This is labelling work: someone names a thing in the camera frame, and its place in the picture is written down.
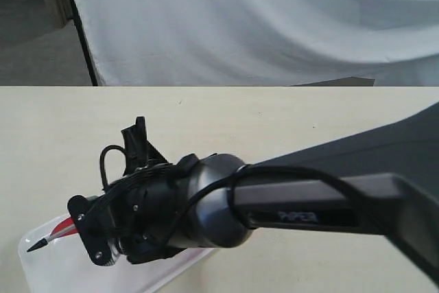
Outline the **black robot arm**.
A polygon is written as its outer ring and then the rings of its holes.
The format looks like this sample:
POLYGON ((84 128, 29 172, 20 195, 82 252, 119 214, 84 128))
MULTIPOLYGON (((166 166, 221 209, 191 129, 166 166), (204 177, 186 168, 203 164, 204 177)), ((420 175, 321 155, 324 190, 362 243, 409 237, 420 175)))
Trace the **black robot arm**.
POLYGON ((438 281, 438 106, 256 164, 232 154, 167 162, 145 121, 123 131, 124 175, 67 209, 98 266, 234 248, 258 228, 382 235, 438 281))

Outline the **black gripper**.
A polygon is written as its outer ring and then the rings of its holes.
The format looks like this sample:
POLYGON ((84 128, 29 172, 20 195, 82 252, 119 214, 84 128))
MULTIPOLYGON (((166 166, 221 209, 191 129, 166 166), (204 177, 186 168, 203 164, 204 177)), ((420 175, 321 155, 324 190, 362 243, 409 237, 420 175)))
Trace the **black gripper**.
POLYGON ((139 264, 180 253, 164 238, 186 204, 183 180, 198 162, 194 154, 176 164, 131 158, 121 178, 103 181, 102 195, 71 197, 67 209, 91 261, 111 266, 123 255, 139 264))

